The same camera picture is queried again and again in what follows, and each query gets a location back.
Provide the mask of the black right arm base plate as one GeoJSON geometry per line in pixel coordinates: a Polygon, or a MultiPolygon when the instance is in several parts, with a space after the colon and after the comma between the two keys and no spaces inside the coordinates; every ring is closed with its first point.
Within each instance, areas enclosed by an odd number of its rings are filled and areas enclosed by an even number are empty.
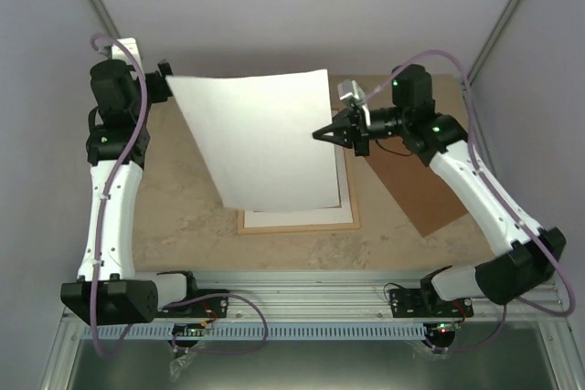
{"type": "Polygon", "coordinates": [[[468,318],[474,316],[469,298],[445,301],[422,289],[395,288],[388,291],[394,318],[468,318]]]}

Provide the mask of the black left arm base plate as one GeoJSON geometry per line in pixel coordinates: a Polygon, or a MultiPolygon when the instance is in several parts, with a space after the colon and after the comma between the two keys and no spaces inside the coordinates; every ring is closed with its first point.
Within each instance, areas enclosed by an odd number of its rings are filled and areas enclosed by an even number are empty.
{"type": "Polygon", "coordinates": [[[176,308],[164,308],[156,314],[156,317],[216,320],[227,316],[228,306],[228,297],[214,297],[176,308]]]}

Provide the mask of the brown backing board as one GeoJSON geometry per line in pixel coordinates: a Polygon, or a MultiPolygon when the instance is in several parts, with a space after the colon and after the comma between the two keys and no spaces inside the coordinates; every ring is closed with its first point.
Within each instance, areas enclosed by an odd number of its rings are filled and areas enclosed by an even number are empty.
{"type": "MultiPolygon", "coordinates": [[[[432,79],[437,112],[453,116],[465,129],[467,116],[460,82],[452,75],[432,79]]],[[[394,233],[395,227],[413,226],[415,237],[427,237],[467,213],[458,197],[429,167],[408,150],[399,137],[370,143],[370,155],[352,158],[352,172],[361,231],[374,237],[394,233]]]]}

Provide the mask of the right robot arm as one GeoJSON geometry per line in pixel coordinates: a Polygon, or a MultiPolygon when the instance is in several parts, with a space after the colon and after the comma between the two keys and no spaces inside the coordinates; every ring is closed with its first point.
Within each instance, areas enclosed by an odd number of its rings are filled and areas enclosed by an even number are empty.
{"type": "Polygon", "coordinates": [[[375,141],[399,137],[446,183],[480,227],[494,258],[476,266],[448,267],[420,282],[420,307],[440,316],[456,300],[484,296],[506,305],[550,280],[566,239],[556,228],[543,228],[481,166],[467,131],[435,109],[431,74],[410,65],[391,81],[392,106],[371,110],[367,95],[353,80],[337,87],[344,105],[331,123],[314,132],[330,142],[367,156],[375,141]]]}

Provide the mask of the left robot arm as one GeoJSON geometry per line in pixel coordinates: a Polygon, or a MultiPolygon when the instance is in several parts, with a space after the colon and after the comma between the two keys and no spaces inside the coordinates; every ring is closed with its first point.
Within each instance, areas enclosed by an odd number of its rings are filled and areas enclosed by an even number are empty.
{"type": "Polygon", "coordinates": [[[134,67],[109,59],[90,70],[97,105],[88,115],[86,141],[92,185],[90,228],[74,281],[60,299],[87,324],[148,323],[166,304],[180,316],[197,311],[200,295],[181,271],[137,275],[132,256],[133,219],[150,134],[141,114],[168,100],[173,71],[162,60],[141,83],[134,67]]]}

